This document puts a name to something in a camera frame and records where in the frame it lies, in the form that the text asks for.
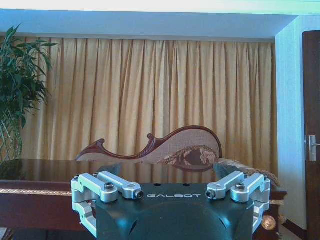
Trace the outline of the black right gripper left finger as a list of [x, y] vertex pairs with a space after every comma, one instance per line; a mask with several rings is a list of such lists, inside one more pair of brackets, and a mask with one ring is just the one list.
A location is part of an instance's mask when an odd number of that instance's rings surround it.
[[93, 175], [82, 173], [71, 180], [72, 209], [79, 214], [80, 224], [94, 237], [98, 235], [97, 220], [89, 201], [114, 203], [119, 193], [123, 198], [134, 201], [144, 197], [139, 183], [127, 181], [108, 171]]

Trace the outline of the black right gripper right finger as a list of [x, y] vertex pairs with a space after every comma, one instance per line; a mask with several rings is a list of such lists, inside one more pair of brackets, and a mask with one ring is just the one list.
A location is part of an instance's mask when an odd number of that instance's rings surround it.
[[264, 212], [269, 210], [271, 180], [261, 173], [249, 175], [235, 166], [222, 163], [215, 163], [213, 169], [219, 180], [207, 184], [206, 197], [210, 200], [219, 200], [230, 192], [231, 199], [236, 203], [253, 200], [252, 232], [254, 233], [262, 223]]

